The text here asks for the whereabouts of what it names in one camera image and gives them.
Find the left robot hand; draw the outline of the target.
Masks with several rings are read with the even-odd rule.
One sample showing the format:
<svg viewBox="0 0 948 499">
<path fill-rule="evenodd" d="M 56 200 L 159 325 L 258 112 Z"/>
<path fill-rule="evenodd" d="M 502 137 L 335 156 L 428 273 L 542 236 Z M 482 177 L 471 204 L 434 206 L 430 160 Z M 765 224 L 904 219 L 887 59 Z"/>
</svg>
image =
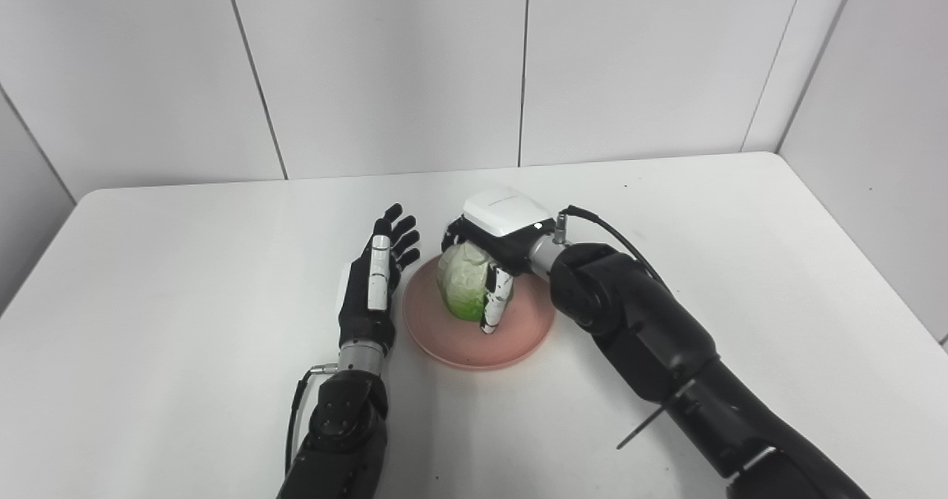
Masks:
<svg viewBox="0 0 948 499">
<path fill-rule="evenodd" d="M 351 263 L 338 324 L 339 344 L 369 341 L 388 353 L 394 344 L 393 296 L 403 271 L 420 259 L 416 218 L 399 203 L 375 220 L 364 249 Z"/>
</svg>

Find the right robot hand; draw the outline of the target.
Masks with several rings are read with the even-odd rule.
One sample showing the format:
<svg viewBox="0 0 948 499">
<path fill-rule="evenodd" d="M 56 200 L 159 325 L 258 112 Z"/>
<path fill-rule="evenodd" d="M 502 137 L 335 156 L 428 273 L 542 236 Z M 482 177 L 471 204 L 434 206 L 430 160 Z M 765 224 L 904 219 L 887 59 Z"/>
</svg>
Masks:
<svg viewBox="0 0 948 499">
<path fill-rule="evenodd" d="M 456 245 L 474 246 L 487 264 L 478 323 L 491 335 L 513 296 L 521 274 L 549 280 L 555 260 L 566 249 L 548 209 L 511 187 L 481 191 L 465 199 L 461 215 L 449 223 L 441 253 Z"/>
</svg>

